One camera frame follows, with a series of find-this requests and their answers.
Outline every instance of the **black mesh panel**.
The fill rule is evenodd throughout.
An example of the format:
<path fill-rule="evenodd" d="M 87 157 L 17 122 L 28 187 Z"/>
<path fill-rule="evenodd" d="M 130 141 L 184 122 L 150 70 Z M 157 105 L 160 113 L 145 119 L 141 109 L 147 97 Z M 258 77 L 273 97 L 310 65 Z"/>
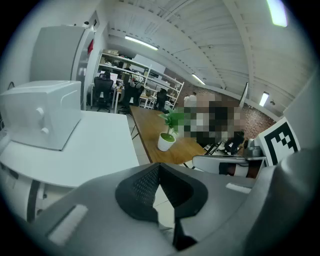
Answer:
<path fill-rule="evenodd" d="M 137 200 L 147 206 L 153 206 L 159 187 L 159 167 L 149 171 L 133 183 L 133 194 Z"/>
<path fill-rule="evenodd" d="M 194 193 L 190 184 L 164 168 L 161 169 L 160 180 L 163 192 L 173 208 L 186 202 Z"/>

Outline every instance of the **cable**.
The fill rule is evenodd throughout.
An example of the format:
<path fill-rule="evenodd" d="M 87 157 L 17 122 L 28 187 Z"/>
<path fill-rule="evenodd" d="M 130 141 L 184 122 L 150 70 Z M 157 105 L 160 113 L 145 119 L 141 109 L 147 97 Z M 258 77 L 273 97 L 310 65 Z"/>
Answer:
<path fill-rule="evenodd" d="M 8 90 L 10 89 L 10 86 L 11 86 L 11 85 L 12 85 L 13 87 L 15 87 L 14 82 L 11 81 L 11 82 L 9 83 Z"/>

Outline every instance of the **white ceiling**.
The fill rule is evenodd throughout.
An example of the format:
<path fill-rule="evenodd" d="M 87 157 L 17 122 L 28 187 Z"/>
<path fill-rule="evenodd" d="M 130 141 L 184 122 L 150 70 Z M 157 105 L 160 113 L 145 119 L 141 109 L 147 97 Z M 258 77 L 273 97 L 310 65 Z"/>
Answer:
<path fill-rule="evenodd" d="M 115 0 L 108 7 L 110 35 L 159 47 L 158 54 L 206 85 L 241 96 L 249 82 L 247 98 L 259 103 L 268 92 L 265 107 L 278 116 L 316 66 L 290 12 L 287 27 L 273 25 L 266 0 Z"/>

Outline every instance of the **white flower pot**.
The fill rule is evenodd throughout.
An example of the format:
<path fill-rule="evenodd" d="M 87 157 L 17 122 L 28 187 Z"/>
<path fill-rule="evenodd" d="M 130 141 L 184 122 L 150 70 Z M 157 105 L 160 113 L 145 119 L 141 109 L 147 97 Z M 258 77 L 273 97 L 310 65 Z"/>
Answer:
<path fill-rule="evenodd" d="M 166 141 L 165 139 L 163 139 L 161 137 L 161 134 L 164 134 L 164 133 L 165 132 L 160 133 L 159 140 L 158 140 L 158 149 L 160 149 L 161 151 L 167 151 L 176 142 L 176 138 L 175 137 L 173 137 L 174 138 L 173 142 L 169 142 L 169 141 Z"/>

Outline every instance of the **wall light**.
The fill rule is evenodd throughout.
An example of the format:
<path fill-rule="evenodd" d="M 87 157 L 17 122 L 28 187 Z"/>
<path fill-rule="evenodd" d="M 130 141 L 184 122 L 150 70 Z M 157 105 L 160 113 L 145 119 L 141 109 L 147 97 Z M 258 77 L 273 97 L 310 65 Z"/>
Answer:
<path fill-rule="evenodd" d="M 266 1 L 269 5 L 273 24 L 281 27 L 286 27 L 288 25 L 286 11 L 285 11 L 285 6 L 281 2 L 281 0 L 266 0 Z"/>
<path fill-rule="evenodd" d="M 266 104 L 268 97 L 269 97 L 269 93 L 263 92 L 263 95 L 261 97 L 261 101 L 260 101 L 259 105 L 263 107 Z"/>
<path fill-rule="evenodd" d="M 138 39 L 135 39 L 135 38 L 132 38 L 132 37 L 130 37 L 130 36 L 125 36 L 124 38 L 125 38 L 125 39 L 128 39 L 128 40 L 130 40 L 130 41 L 139 43 L 139 44 L 141 44 L 141 45 L 144 45 L 144 46 L 146 46 L 146 47 L 149 47 L 149 48 L 151 48 L 151 49 L 153 49 L 153 50 L 158 50 L 157 47 L 154 47 L 154 46 L 152 46 L 151 44 L 148 44 L 148 43 L 146 43 L 146 42 L 142 42 L 142 41 L 140 41 L 140 40 L 138 40 Z"/>
<path fill-rule="evenodd" d="M 197 77 L 195 74 L 192 74 L 192 76 L 193 76 L 195 79 L 197 79 L 201 84 L 205 85 L 205 83 L 202 82 L 202 81 L 200 80 L 200 78 Z"/>

